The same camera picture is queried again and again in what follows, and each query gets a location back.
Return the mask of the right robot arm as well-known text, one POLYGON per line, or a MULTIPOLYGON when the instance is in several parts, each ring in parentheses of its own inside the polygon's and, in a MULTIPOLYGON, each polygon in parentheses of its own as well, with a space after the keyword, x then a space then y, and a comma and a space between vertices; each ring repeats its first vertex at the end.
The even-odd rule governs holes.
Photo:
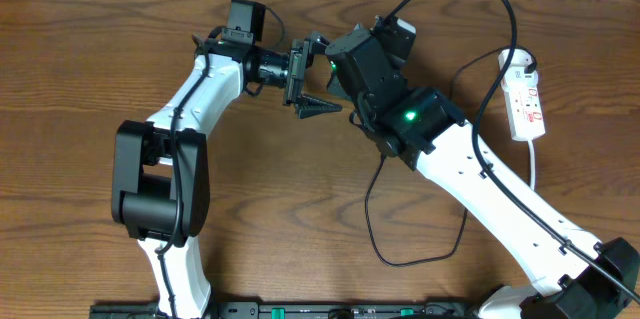
POLYGON ((361 129, 387 157, 456 198, 515 258, 530 283, 503 286, 479 318, 614 318, 634 300, 639 254, 573 224, 513 173, 434 88, 410 89, 383 39, 354 30, 325 51, 361 129))

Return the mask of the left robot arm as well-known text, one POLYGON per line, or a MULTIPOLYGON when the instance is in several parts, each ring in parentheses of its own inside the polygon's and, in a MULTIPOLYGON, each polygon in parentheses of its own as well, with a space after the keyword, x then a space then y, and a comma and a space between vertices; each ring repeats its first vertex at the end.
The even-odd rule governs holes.
POLYGON ((111 212, 145 252, 159 290, 154 315, 203 318, 212 287, 199 234, 210 204, 207 140, 248 84, 284 89, 301 118, 337 106, 303 94, 304 73, 330 42, 314 32, 286 53, 257 46, 253 32, 215 28, 195 37, 194 64, 171 100, 143 122, 126 120, 115 136, 111 212))

